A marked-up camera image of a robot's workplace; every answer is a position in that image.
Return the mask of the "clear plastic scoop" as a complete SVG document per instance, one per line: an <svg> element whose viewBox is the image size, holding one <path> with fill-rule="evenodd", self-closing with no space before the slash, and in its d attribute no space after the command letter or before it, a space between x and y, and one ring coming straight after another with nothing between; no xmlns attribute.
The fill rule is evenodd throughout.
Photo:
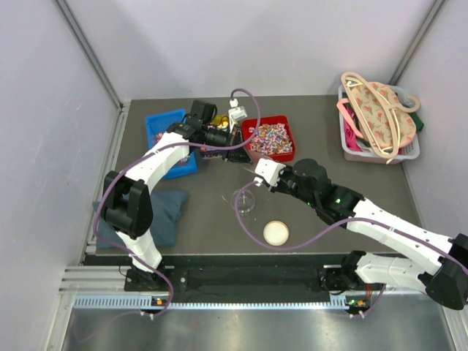
<svg viewBox="0 0 468 351"><path fill-rule="evenodd" d="M255 172L256 164L239 163L238 165L242 167L244 170L246 170L247 172L253 175L256 175L256 172Z"/></svg>

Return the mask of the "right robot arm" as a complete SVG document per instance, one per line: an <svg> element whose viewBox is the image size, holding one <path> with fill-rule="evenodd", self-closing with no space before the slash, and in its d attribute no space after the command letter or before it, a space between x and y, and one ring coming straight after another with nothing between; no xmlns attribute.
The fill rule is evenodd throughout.
<svg viewBox="0 0 468 351"><path fill-rule="evenodd" d="M362 194L334 184L313 159L293 166L267 159L256 166L271 192L290 195L313 208L330 226L371 238L398 252L383 257L352 252L341 264L343 284L356 290L363 284L391 284L427 294L453 310L467 305L467 236L433 233L395 216Z"/></svg>

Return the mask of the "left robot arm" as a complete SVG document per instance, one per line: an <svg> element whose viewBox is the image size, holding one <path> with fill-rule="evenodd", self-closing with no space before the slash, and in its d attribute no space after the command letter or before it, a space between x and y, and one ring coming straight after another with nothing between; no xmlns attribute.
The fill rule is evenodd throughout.
<svg viewBox="0 0 468 351"><path fill-rule="evenodd" d="M120 173L110 171L105 177L97 213L101 222L115 230L131 257L128 280L149 290L158 290L166 280L165 271L158 268L162 255L150 231L154 187L174 165L197 148L218 149L228 162L253 163L239 133L210 125L216 112L216 105L196 99L189 113L172 123L138 163Z"/></svg>

